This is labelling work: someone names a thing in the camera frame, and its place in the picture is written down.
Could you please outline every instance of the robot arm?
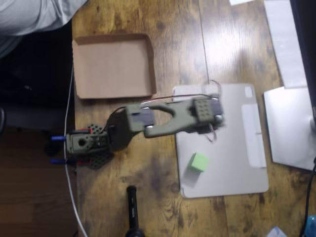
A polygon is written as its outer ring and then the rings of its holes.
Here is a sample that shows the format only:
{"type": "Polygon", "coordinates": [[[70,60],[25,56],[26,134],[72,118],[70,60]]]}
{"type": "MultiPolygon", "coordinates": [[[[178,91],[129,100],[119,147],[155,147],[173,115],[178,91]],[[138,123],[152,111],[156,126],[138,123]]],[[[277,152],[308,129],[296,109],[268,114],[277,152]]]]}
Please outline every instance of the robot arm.
{"type": "Polygon", "coordinates": [[[92,159],[90,167],[99,168],[126,148],[140,132],[146,138],[172,135],[181,131],[206,134],[224,125],[220,100],[215,96],[196,97],[170,103],[133,104],[110,115],[104,128],[90,124],[86,130],[67,134],[67,153],[76,160],[92,159]],[[154,110],[172,115],[171,121],[155,125],[154,110]]]}

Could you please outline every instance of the cardboard tray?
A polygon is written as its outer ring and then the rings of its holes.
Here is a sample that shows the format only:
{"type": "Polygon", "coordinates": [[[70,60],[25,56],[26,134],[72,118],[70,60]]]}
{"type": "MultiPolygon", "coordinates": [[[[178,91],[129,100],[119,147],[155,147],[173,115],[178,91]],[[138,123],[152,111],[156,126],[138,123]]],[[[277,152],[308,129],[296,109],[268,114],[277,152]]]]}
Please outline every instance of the cardboard tray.
{"type": "Polygon", "coordinates": [[[80,99],[145,97],[157,92],[154,51],[146,34],[99,35],[73,40],[80,99]]]}

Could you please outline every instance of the wooden table surface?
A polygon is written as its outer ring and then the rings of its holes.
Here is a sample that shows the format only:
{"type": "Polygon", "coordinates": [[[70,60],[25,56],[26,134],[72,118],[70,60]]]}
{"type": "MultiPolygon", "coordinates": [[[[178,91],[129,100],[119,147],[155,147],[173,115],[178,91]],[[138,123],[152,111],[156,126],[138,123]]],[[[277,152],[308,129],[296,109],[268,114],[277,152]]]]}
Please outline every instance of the wooden table surface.
{"type": "MultiPolygon", "coordinates": [[[[128,230],[126,187],[138,188],[140,227],[147,237],[265,236],[279,226],[298,236],[309,172],[272,163],[263,93],[279,87],[263,0],[90,0],[73,19],[73,37],[147,33],[154,47],[158,92],[182,84],[247,82],[256,89],[269,175],[264,194],[183,199],[174,136],[136,136],[99,170],[78,169],[78,209],[90,237],[128,230]]],[[[139,99],[80,100],[76,127],[105,124],[118,106],[139,99]]],[[[316,209],[316,189],[310,210],[316,209]]]]}

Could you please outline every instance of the green foam block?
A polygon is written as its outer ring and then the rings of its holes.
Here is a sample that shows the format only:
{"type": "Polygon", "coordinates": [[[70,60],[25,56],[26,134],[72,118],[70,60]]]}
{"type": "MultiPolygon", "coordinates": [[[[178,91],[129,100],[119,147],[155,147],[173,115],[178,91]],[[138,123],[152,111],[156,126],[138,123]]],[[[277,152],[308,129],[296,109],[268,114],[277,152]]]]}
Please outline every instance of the green foam block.
{"type": "Polygon", "coordinates": [[[210,159],[208,157],[200,153],[194,153],[189,165],[191,168],[199,172],[204,172],[209,164],[209,160],[210,159]]]}

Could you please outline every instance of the black cable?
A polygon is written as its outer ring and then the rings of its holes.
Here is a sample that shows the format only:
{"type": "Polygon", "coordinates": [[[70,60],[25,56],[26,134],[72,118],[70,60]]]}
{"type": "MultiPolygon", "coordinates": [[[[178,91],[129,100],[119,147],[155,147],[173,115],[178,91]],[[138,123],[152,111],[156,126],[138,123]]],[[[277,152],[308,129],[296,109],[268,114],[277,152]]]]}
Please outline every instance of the black cable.
{"type": "Polygon", "coordinates": [[[78,230],[73,234],[73,237],[76,237],[78,235],[78,230]]]}
{"type": "MultiPolygon", "coordinates": [[[[124,108],[125,108],[125,106],[122,106],[122,107],[117,108],[116,110],[114,110],[114,111],[110,114],[109,117],[111,117],[111,116],[112,116],[113,114],[115,114],[117,111],[119,111],[119,110],[121,110],[121,109],[124,109],[124,108]]],[[[101,130],[100,133],[102,133],[102,132],[107,128],[107,125],[108,125],[108,123],[104,126],[104,128],[101,130]]]]}
{"type": "Polygon", "coordinates": [[[308,187],[307,187],[306,206],[305,206],[305,219],[304,219],[303,226],[301,228],[300,237],[302,237],[304,235],[306,224],[307,224],[308,209],[309,209],[309,204],[310,204],[311,187],[312,187],[313,177],[314,177],[315,171],[316,171],[316,158],[314,159],[314,164],[315,165],[314,165],[314,168],[312,170],[312,176],[311,176],[310,182],[308,183],[308,187]]]}

